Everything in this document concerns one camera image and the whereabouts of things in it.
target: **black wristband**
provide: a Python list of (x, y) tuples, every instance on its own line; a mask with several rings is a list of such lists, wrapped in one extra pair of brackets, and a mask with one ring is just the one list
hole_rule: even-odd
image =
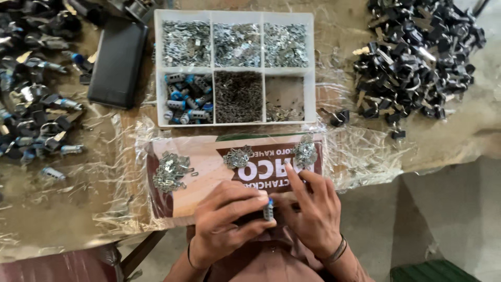
[(341, 243), (336, 251), (325, 259), (319, 259), (323, 264), (331, 264), (336, 262), (345, 252), (348, 247), (348, 242), (346, 242), (345, 237), (341, 234)]
[(191, 263), (191, 260), (189, 259), (189, 247), (190, 247), (190, 245), (191, 245), (191, 240), (188, 243), (188, 252), (187, 252), (188, 253), (188, 262), (189, 262), (189, 265), (191, 265), (191, 267), (194, 268), (194, 269), (196, 269), (196, 270), (204, 270), (204, 269), (199, 269), (199, 268), (194, 267), (193, 263)]

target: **table surface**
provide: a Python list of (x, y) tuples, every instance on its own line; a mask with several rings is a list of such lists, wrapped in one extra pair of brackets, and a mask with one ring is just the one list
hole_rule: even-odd
[[(356, 58), (351, 52), (375, 38), (366, 29), (370, 15), (365, 3), (365, 0), (167, 0), (165, 6), (183, 10), (314, 13), (317, 106), (335, 109), (349, 104), (349, 98), (355, 95), (351, 64)], [(501, 55), (496, 51), (501, 38), (493, 33), (501, 21), (493, 15), (501, 12), (501, 5), (489, 4), (491, 9), (486, 9), (478, 20), (486, 30), (488, 42), (471, 58), (477, 67), (475, 85), (464, 95), (463, 102), (455, 105), (456, 113), (448, 116), (447, 121), (413, 114), (403, 123), (407, 130), (403, 143), (385, 140), (395, 150), (406, 148), (397, 159), (398, 173), (430, 171), (470, 162), (480, 155), (501, 156), (501, 95), (497, 82)], [(136, 88), (138, 104), (145, 97), (154, 100), (151, 97), (154, 34), (152, 24), (150, 27)], [(84, 32), (73, 50), (94, 54), (99, 35), (99, 29), (84, 23)], [(58, 56), (51, 59), (62, 61)], [(135, 161), (134, 150), (134, 128), (147, 121), (146, 116), (156, 123), (156, 108), (136, 107), (125, 112), (89, 105), (85, 98), (87, 87), (78, 83), (75, 70), (68, 76), (54, 77), (49, 86), (87, 106), (83, 126), (72, 133), (71, 139), (86, 145), (88, 151), (80, 156), (53, 157), (26, 169), (5, 158), (0, 160), (0, 183), (5, 195), (0, 204), (0, 262), (89, 248), (161, 228), (149, 216), (141, 167)], [(381, 121), (355, 119), (350, 125), (370, 131), (387, 130)], [(275, 132), (276, 128), (173, 129), (171, 135)], [(287, 130), (300, 127), (288, 126)], [(41, 179), (38, 171), (47, 163), (67, 174), (70, 180), (53, 183)], [(336, 169), (342, 172), (346, 167)]]

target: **white compartment box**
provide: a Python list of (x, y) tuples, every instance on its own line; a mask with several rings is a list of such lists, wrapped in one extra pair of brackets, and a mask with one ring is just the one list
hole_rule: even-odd
[[(198, 66), (163, 66), (163, 30), (164, 21), (204, 21), (210, 24), (211, 56), (210, 67)], [(260, 67), (215, 67), (215, 52), (213, 40), (214, 24), (259, 24), (261, 31), (261, 63)], [(306, 27), (306, 52), (309, 60), (308, 67), (265, 67), (265, 32), (264, 23), (277, 25), (303, 24)], [(160, 127), (189, 127), (189, 126), (220, 126), (220, 125), (256, 125), (256, 124), (299, 124), (312, 123), (316, 121), (316, 96), (315, 96), (315, 46), (314, 46), (314, 17), (311, 13), (272, 13), (272, 12), (231, 12), (231, 11), (183, 11), (183, 10), (155, 10), (155, 53), (156, 53), (156, 92), (157, 92), (157, 111), (158, 125)], [(164, 80), (165, 74), (183, 73), (183, 74), (212, 74), (213, 103), (214, 112), (217, 112), (217, 100), (215, 94), (217, 88), (214, 82), (214, 71), (255, 71), (262, 75), (263, 79), (263, 116), (261, 121), (240, 122), (240, 123), (217, 123), (216, 114), (213, 117), (213, 123), (210, 124), (169, 124), (163, 115), (168, 109), (166, 101), (168, 98), (167, 84)], [(270, 93), (277, 91), (280, 87), (274, 84), (273, 88), (266, 89), (267, 81), (280, 77), (297, 77), (302, 81), (302, 91), (289, 91), (288, 93)], [(268, 97), (273, 97), (271, 103), (290, 105), (291, 101), (298, 101), (301, 110), (304, 108), (304, 120), (297, 121), (271, 121), (267, 122), (266, 101)]]

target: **concrete floor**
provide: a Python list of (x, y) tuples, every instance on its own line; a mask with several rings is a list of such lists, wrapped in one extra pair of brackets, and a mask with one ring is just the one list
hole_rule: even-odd
[[(480, 158), (425, 176), (340, 195), (341, 230), (377, 281), (390, 268), (444, 257), (483, 282), (501, 281), (501, 161)], [(136, 245), (120, 247), (126, 256)], [(167, 232), (135, 282), (162, 281), (186, 247), (185, 228)]]

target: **green object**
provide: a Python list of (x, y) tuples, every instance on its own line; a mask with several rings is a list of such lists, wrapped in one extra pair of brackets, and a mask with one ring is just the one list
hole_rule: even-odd
[(237, 134), (228, 134), (218, 136), (216, 142), (219, 141), (233, 141), (233, 140), (242, 140), (242, 139), (254, 139), (254, 138), (267, 138), (267, 137), (278, 137), (278, 136), (291, 136), (291, 135), (305, 135), (307, 133), (317, 133), (316, 131), (312, 132), (295, 132), (295, 133), (284, 133), (284, 134), (245, 134), (245, 133), (237, 133)]
[(448, 260), (394, 267), (390, 276), (392, 282), (480, 282)]

